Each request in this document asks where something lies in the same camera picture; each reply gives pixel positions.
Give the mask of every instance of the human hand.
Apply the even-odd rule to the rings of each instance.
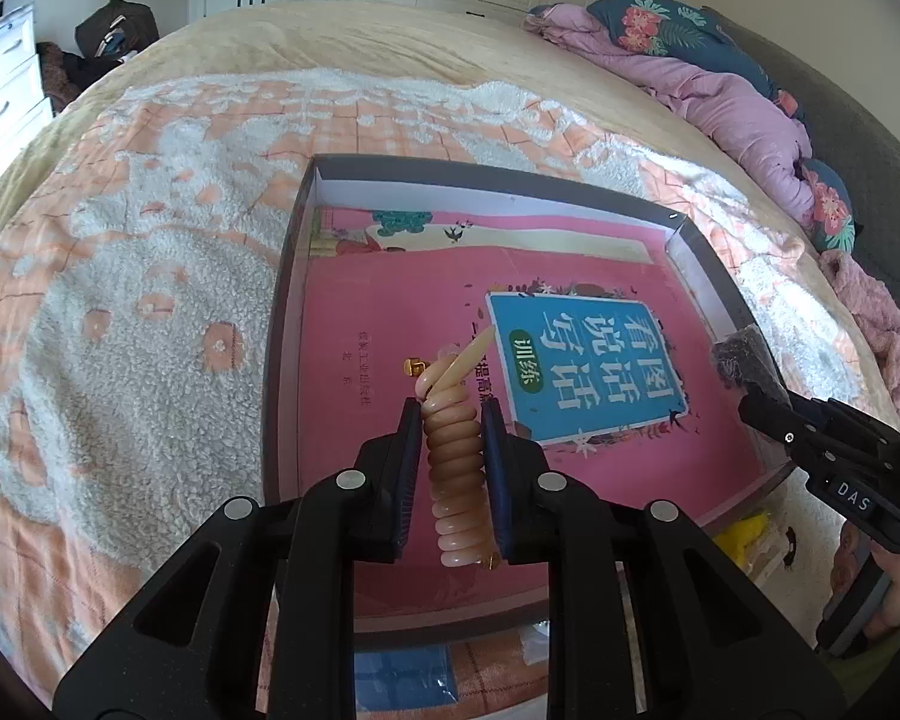
[[[833,556],[833,570],[830,572],[830,588],[834,594],[844,592],[853,584],[860,569],[854,551],[860,543],[860,531],[850,522],[845,522],[840,531],[840,546]],[[894,628],[900,627],[900,555],[895,555],[871,541],[871,555],[876,565],[890,575],[890,588],[883,597],[880,608],[864,625],[864,636],[878,640]]]

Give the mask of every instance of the drawer handle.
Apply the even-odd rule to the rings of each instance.
[[[3,114],[7,113],[8,110],[10,110],[10,101],[9,101],[9,100],[7,100],[7,101],[4,103],[4,107],[0,109],[0,117],[1,117]]]

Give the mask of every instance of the triangular cutout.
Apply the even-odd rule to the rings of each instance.
[[[760,621],[700,553],[683,553],[714,647],[727,647],[760,634]]]
[[[197,615],[203,604],[220,548],[204,544],[194,553],[134,621],[138,632],[178,647],[194,637]]]

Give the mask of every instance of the silver screw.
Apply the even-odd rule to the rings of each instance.
[[[361,471],[349,469],[348,471],[341,471],[337,474],[337,487],[341,490],[360,490],[366,480],[367,477],[365,477]]]
[[[223,513],[227,519],[243,519],[249,517],[251,512],[253,512],[253,501],[250,498],[234,498],[232,501],[227,501],[226,506],[223,507]]]
[[[559,493],[567,486],[567,478],[556,471],[547,471],[536,477],[536,483],[548,493]]]
[[[680,509],[670,501],[653,501],[650,504],[650,515],[660,522],[673,522],[680,516]]]

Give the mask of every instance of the beige bedsheet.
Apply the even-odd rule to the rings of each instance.
[[[635,86],[538,37],[493,20],[381,2],[308,2],[243,8],[164,38],[95,84],[24,151],[0,179],[0,231],[71,143],[130,86],[199,74],[335,67],[453,84],[505,80],[584,114],[594,124],[720,173],[751,201],[766,228],[800,236],[797,225],[730,157]],[[806,252],[812,251],[807,245]],[[876,360],[809,253],[800,281],[844,327],[859,353],[871,413],[899,417]]]

